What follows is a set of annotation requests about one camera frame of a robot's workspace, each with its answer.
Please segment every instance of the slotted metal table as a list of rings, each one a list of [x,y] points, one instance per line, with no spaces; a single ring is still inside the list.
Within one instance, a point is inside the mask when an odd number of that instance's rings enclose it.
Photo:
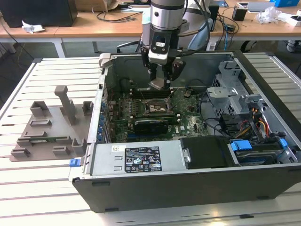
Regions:
[[[276,57],[246,54],[301,121],[300,81]],[[69,160],[10,162],[34,100],[59,105],[56,85],[68,85],[74,104],[94,101],[100,69],[97,57],[49,58],[32,63],[0,111],[0,225],[301,225],[301,183],[274,200],[233,202],[156,210],[96,214],[69,182]],[[247,81],[251,89],[255,87]]]

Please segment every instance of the white plastic bag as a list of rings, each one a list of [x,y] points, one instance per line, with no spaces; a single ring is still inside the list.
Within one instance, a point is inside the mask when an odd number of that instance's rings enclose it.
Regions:
[[[266,24],[275,22],[277,23],[277,16],[281,13],[281,11],[277,10],[276,7],[271,6],[266,8],[264,12],[260,12],[256,15],[256,19],[260,24]]]

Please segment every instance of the cardboard box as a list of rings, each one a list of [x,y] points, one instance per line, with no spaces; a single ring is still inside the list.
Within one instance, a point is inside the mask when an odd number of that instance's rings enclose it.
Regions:
[[[78,11],[108,12],[119,4],[120,0],[75,0]]]

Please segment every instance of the metal case panel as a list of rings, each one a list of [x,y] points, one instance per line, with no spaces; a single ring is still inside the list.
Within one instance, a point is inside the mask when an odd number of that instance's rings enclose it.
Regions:
[[[301,182],[301,166],[80,180],[72,184],[94,212],[274,199]]]

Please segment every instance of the motherboard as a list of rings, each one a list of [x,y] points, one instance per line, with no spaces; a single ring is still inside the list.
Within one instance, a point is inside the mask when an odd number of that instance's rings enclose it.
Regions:
[[[111,92],[108,118],[113,143],[207,136],[199,96],[191,89]]]

